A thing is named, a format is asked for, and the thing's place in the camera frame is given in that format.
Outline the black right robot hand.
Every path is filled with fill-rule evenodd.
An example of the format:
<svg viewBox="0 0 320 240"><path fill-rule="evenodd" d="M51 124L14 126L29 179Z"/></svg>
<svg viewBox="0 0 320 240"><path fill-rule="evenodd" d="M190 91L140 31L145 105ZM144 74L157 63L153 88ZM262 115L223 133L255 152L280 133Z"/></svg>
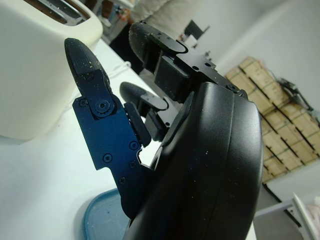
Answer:
<svg viewBox="0 0 320 240"><path fill-rule="evenodd" d="M123 82L118 98L93 52L64 41L72 106L95 168L116 183L124 239L244 240L262 184L256 105L182 41L143 22L128 41L164 97Z"/></svg>

